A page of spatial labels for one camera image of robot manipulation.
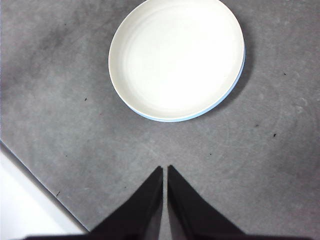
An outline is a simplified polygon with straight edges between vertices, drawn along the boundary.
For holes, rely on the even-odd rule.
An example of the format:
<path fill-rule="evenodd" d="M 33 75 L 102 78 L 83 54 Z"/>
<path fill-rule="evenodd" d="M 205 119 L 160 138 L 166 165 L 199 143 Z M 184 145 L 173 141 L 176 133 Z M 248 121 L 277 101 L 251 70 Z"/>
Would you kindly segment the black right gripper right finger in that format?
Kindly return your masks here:
<path fill-rule="evenodd" d="M 174 237 L 239 237 L 245 233 L 206 202 L 173 166 L 167 167 L 167 203 Z"/>

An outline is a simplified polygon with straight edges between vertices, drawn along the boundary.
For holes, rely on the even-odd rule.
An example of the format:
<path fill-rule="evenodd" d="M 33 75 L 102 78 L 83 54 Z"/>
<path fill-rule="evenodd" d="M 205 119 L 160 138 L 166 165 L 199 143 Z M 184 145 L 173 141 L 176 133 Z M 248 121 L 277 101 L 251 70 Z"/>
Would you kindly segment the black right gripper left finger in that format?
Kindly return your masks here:
<path fill-rule="evenodd" d="M 102 237 L 158 237 L 163 208 L 163 168 L 158 166 L 133 195 L 91 230 Z"/>

